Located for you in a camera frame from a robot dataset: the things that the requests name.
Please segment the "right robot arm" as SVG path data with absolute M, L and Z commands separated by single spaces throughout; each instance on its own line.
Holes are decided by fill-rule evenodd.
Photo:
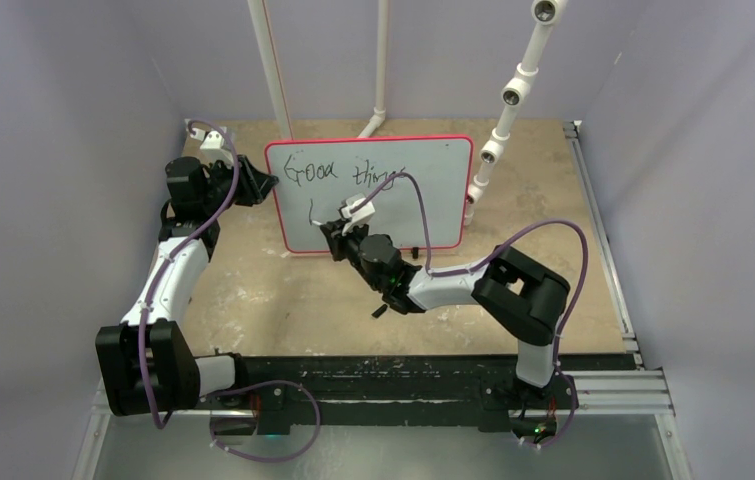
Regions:
M 348 261 L 386 307 L 419 314 L 462 305 L 483 308 L 517 341 L 517 399 L 537 407 L 554 391 L 559 337 L 580 294 L 532 257 L 504 243 L 476 263 L 426 270 L 405 261 L 390 236 L 345 220 L 319 227 L 334 261 Z

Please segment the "pink-framed whiteboard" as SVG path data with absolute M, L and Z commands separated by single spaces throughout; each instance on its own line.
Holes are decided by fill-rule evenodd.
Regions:
M 375 196 L 371 232 L 398 248 L 452 249 L 462 241 L 473 142 L 464 135 L 272 142 L 264 156 L 279 178 L 275 204 L 286 248 L 325 253 L 325 237 L 310 220 L 339 219 L 347 198 Z

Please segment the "black marker cap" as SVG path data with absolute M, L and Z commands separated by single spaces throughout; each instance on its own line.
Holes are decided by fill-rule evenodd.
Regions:
M 387 306 L 386 304 L 383 304 L 383 305 L 381 305 L 380 307 L 378 307 L 378 308 L 377 308 L 376 310 L 374 310 L 374 311 L 372 312 L 371 316 L 372 316 L 373 318 L 375 318 L 375 319 L 378 319 L 378 318 L 380 318 L 380 317 L 381 317 L 381 316 L 382 316 L 383 314 L 385 314 L 387 310 L 388 310 L 388 306 Z

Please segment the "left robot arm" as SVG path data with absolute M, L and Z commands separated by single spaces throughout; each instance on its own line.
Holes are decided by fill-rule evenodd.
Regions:
M 151 414 L 158 426 L 209 394 L 228 409 L 250 399 L 251 382 L 241 356 L 194 355 L 180 323 L 216 248 L 218 216 L 233 205 L 261 204 L 279 182 L 242 154 L 211 164 L 179 157 L 166 165 L 165 175 L 169 198 L 160 211 L 151 272 L 120 322 L 101 328 L 95 338 L 111 412 Z

